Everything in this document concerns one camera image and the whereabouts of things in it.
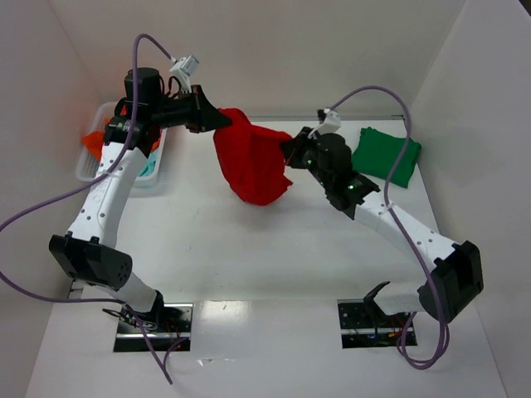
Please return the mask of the red t shirt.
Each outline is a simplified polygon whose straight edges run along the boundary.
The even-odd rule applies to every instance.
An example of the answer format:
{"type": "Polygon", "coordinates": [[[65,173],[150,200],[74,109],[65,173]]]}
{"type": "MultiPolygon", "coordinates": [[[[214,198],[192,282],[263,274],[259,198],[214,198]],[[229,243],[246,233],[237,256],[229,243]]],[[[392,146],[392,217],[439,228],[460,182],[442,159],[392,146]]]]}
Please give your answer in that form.
{"type": "Polygon", "coordinates": [[[280,148],[291,136],[252,124],[239,109],[220,112],[231,120],[231,126],[213,134],[222,175],[242,201],[270,205],[292,185],[285,176],[285,158],[280,148]]]}

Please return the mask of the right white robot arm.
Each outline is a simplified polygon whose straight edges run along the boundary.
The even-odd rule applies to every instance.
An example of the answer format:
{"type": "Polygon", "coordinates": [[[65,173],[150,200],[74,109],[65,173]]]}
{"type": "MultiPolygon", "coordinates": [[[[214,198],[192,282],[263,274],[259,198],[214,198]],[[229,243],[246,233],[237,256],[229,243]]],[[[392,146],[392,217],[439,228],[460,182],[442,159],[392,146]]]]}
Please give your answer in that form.
{"type": "Polygon", "coordinates": [[[336,210],[372,229],[415,265],[426,266],[422,284],[384,281],[366,294],[363,302],[373,318],[425,312],[451,323],[482,292],[479,248],[440,235],[386,201],[376,183],[352,169],[351,150],[343,137],[304,128],[280,149],[289,167],[312,174],[336,210]]]}

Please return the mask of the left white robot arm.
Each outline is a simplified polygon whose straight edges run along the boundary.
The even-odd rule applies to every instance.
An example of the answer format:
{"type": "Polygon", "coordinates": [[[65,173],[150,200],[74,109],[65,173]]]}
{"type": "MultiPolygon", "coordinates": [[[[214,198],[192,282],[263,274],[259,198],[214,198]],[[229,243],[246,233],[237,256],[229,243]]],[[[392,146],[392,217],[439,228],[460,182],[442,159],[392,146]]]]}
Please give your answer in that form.
{"type": "Polygon", "coordinates": [[[203,133],[231,125],[202,87],[191,84],[190,75],[178,66],[167,81],[148,67],[126,75],[126,96],[105,127],[95,185],[68,231],[49,242],[49,251],[68,276],[122,301],[118,317],[130,324],[139,318],[153,332],[177,315],[164,307],[159,291],[134,274],[130,255],[115,248],[117,232],[134,182],[163,129],[185,126],[203,133]]]}

